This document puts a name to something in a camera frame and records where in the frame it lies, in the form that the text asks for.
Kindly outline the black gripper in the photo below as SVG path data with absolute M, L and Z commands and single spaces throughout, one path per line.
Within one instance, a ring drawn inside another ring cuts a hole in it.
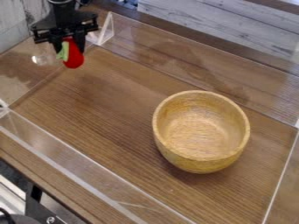
M 76 8 L 77 0 L 47 0 L 51 11 L 45 18 L 35 22 L 31 27 L 32 38 L 36 44 L 49 42 L 55 52 L 61 51 L 63 39 L 72 37 L 84 53 L 85 37 L 99 29 L 99 15 L 92 11 L 80 11 Z

